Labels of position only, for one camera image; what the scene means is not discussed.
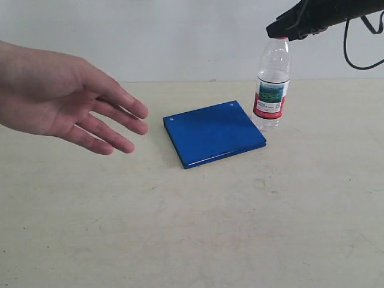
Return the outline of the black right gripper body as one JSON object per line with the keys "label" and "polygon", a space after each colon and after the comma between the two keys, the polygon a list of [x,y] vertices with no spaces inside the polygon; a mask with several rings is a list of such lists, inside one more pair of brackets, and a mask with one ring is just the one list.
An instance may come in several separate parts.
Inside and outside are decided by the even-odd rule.
{"label": "black right gripper body", "polygon": [[308,1],[299,27],[308,31],[322,31],[330,26],[383,11],[381,0]]}

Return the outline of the person's bare hand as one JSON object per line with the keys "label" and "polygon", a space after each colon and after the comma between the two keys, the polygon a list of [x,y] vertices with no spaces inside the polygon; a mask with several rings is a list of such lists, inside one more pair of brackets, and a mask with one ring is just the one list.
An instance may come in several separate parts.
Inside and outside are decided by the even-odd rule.
{"label": "person's bare hand", "polygon": [[87,60],[1,43],[1,125],[57,137],[93,153],[129,154],[134,144],[102,116],[144,135],[148,108]]}

